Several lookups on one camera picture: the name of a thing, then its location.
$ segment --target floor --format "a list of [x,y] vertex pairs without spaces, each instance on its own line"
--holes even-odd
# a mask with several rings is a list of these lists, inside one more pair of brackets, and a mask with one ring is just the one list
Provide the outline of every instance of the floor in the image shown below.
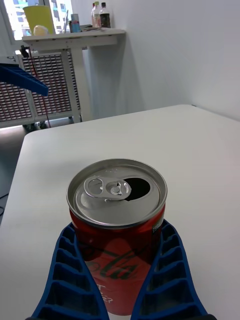
[[[68,118],[50,121],[51,127],[65,126],[72,123],[73,120]],[[8,196],[1,197],[10,191],[20,150],[27,134],[28,132],[22,126],[0,129],[0,207],[5,208],[6,206]]]

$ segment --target table leg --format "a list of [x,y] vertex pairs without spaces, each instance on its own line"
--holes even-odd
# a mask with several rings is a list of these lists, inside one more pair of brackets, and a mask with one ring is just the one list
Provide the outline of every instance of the table leg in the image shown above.
[[84,57],[81,48],[71,48],[72,63],[76,78],[76,87],[79,95],[82,121],[93,119],[87,76],[84,67]]
[[69,100],[70,100],[70,104],[71,104],[73,120],[75,123],[78,123],[78,122],[80,122],[80,115],[79,115],[78,104],[77,104],[75,91],[74,91],[74,84],[73,84],[73,80],[72,80],[68,52],[66,50],[61,51],[61,59],[62,59],[62,65],[63,65],[65,78],[66,78],[66,85],[67,85]]

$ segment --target red soda can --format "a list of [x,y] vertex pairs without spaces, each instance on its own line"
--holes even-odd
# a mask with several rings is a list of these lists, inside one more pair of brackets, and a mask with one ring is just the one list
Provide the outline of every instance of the red soda can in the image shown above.
[[111,314],[132,314],[160,244],[166,198],[161,174],[129,159],[93,163],[67,189],[79,250]]

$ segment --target pull tab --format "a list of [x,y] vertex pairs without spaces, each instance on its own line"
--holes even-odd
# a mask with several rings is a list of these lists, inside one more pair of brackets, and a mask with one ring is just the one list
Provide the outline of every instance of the pull tab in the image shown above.
[[[90,191],[90,182],[95,180],[102,183],[100,187],[101,193],[99,194]],[[118,178],[91,176],[84,181],[84,191],[92,198],[124,200],[130,195],[132,189],[126,181]]]

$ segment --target can opening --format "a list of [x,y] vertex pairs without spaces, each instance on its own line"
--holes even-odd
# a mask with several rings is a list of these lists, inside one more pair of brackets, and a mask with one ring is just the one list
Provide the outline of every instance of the can opening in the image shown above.
[[150,191],[150,184],[144,179],[127,178],[127,179],[124,179],[124,181],[126,181],[131,187],[131,193],[125,199],[127,201],[142,198],[143,196],[147,195]]

